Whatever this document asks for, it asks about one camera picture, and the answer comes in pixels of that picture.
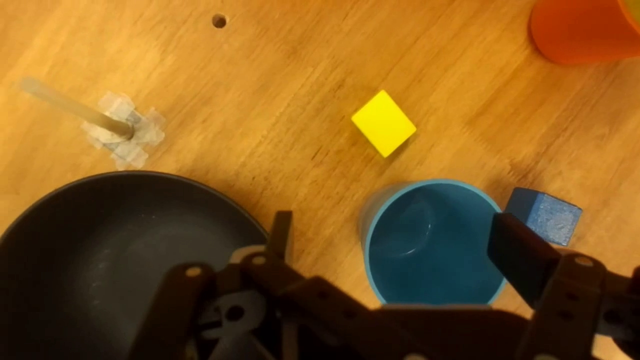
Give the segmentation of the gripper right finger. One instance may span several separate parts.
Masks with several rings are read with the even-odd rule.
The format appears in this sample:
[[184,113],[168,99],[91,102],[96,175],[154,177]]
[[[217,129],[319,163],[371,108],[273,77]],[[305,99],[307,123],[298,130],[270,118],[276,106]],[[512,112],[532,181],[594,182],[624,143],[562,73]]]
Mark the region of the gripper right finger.
[[640,360],[640,265],[630,276],[611,272],[505,212],[493,215],[487,255],[533,311],[517,360],[594,360],[596,335]]

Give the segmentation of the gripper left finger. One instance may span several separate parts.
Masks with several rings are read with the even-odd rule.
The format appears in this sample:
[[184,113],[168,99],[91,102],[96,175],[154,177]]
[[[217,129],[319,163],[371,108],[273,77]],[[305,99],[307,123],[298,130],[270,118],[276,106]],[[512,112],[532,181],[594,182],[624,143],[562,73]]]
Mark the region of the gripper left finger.
[[277,212],[267,243],[237,249],[219,271],[169,269],[129,360],[401,360],[393,324],[286,264],[292,223]]

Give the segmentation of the blue block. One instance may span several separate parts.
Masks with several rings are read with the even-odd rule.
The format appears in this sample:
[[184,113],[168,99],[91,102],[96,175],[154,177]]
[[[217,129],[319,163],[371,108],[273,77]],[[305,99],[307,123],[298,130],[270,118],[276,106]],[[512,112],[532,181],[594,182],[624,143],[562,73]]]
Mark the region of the blue block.
[[546,242],[567,248],[583,210],[551,194],[515,187],[505,212],[514,215]]

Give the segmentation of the blue cup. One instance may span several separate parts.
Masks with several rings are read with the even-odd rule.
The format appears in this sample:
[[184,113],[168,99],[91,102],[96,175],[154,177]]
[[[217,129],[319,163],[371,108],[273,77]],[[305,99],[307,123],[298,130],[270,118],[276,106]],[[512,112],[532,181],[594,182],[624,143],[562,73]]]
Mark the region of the blue cup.
[[366,277],[384,305],[491,305],[506,280],[488,255],[500,206],[450,178],[398,182],[359,211]]

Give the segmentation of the dark grey bowl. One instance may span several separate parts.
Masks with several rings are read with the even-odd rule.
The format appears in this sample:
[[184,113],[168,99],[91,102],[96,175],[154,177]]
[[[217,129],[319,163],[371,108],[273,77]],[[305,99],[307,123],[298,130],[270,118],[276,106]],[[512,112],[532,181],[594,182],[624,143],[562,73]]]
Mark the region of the dark grey bowl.
[[219,271],[267,237],[232,199],[177,175],[60,187],[0,236],[0,360],[125,360],[169,269]]

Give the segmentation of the yellow block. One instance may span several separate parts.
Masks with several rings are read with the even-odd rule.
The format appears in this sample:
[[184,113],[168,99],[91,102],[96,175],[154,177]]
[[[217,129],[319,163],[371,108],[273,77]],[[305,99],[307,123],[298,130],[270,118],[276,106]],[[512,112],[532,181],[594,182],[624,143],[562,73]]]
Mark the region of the yellow block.
[[351,121],[384,158],[398,150],[417,130],[384,89],[356,111]]

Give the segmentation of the taped wooden peg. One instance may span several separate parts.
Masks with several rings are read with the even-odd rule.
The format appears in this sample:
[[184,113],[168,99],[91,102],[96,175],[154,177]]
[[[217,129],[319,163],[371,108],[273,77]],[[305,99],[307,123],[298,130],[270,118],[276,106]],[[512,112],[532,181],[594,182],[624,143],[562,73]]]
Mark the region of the taped wooden peg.
[[23,78],[20,88],[80,118],[89,141],[98,150],[109,151],[118,171],[140,170],[149,158],[146,148],[157,146],[165,138],[164,116],[153,108],[141,114],[126,95],[108,92],[94,109],[32,77]]

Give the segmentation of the orange cup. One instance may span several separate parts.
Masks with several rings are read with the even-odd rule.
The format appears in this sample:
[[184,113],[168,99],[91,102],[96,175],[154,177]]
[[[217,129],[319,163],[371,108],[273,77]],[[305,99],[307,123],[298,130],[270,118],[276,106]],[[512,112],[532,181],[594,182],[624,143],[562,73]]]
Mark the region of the orange cup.
[[556,64],[640,57],[640,0],[535,0],[529,32]]

